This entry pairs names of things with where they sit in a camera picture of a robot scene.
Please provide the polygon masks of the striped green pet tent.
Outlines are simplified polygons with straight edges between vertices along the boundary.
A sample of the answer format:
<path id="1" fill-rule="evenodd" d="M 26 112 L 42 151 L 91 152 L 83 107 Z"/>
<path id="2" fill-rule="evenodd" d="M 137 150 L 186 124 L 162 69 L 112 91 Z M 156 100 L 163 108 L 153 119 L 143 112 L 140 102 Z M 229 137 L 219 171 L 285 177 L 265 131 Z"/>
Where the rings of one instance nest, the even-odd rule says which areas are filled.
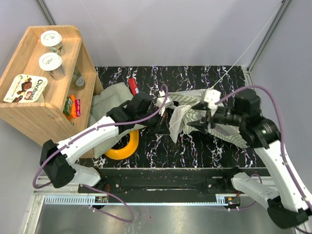
<path id="1" fill-rule="evenodd" d="M 172 107 L 174 111 L 169 121 L 170 137 L 174 143 L 177 143 L 177 137 L 180 133 L 187 135 L 197 130 L 188 126 L 188 122 L 205 117 L 205 111 L 197 111 L 191 108 L 201 101 L 202 94 L 205 90 L 199 89 L 169 93 L 169 97 L 178 103 Z M 207 134 L 232 143 L 239 148 L 247 147 L 247 142 L 240 135 L 238 127 L 216 124 L 212 128 L 210 125 Z"/>

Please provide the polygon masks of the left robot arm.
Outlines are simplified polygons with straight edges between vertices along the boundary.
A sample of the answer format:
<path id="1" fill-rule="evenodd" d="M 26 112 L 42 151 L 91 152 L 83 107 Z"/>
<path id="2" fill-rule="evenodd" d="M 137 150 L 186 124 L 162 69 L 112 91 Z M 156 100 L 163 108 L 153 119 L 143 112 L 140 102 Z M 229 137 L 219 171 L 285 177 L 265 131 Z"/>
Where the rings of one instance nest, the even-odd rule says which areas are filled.
<path id="1" fill-rule="evenodd" d="M 87 151 L 100 143 L 119 136 L 135 125 L 156 127 L 160 122 L 160 112 L 169 102 L 168 93 L 161 92 L 155 112 L 148 113 L 152 98 L 147 93 L 138 93 L 130 101 L 107 112 L 98 122 L 82 132 L 54 143 L 51 139 L 42 146 L 40 170 L 44 171 L 54 188 L 62 188 L 69 183 L 86 184 L 95 193 L 105 189 L 106 181 L 93 167 L 76 164 Z"/>

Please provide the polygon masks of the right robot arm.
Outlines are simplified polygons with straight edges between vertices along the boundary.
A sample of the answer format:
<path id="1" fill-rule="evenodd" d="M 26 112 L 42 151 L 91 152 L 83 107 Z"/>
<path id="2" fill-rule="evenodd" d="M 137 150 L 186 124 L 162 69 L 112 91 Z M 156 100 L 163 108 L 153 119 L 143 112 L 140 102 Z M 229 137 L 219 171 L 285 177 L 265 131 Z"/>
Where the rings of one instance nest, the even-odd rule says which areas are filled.
<path id="1" fill-rule="evenodd" d="M 276 190 L 265 187 L 238 168 L 233 168 L 222 180 L 223 190 L 227 193 L 237 190 L 254 199 L 279 228 L 297 228 L 312 215 L 311 193 L 286 154 L 282 124 L 275 124 L 262 115 L 261 99 L 255 88 L 245 86 L 224 98 L 216 90 L 206 90 L 201 101 L 192 106 L 193 110 L 206 114 L 188 125 L 205 134 L 209 126 L 217 124 L 238 127 L 247 145 L 265 164 Z"/>

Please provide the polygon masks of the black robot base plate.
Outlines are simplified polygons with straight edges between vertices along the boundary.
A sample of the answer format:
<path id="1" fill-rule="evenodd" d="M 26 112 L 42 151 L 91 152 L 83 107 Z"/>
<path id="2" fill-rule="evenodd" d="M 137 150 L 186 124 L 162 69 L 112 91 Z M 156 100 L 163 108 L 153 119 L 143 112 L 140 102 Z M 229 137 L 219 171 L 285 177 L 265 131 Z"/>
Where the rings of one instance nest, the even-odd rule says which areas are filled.
<path id="1" fill-rule="evenodd" d="M 158 169 L 100 169 L 100 182 L 93 189 L 81 185 L 79 193 L 95 189 L 109 192 L 109 202 L 118 196 L 131 203 L 208 203 L 216 201 L 216 194 L 238 193 L 231 184 L 235 170 L 158 168 Z"/>

